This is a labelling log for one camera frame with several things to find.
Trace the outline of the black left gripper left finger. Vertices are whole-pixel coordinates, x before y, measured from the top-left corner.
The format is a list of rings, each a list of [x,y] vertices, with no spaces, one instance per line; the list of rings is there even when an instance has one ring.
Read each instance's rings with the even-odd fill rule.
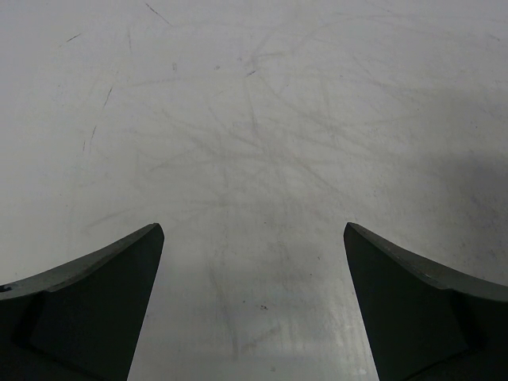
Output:
[[[160,264],[157,223],[1,287],[3,380],[126,380]]]

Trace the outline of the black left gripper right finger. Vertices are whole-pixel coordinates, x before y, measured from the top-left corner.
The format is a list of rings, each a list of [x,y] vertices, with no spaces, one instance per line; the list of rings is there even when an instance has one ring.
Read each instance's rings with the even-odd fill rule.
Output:
[[[505,380],[507,288],[348,223],[344,246],[381,380]]]

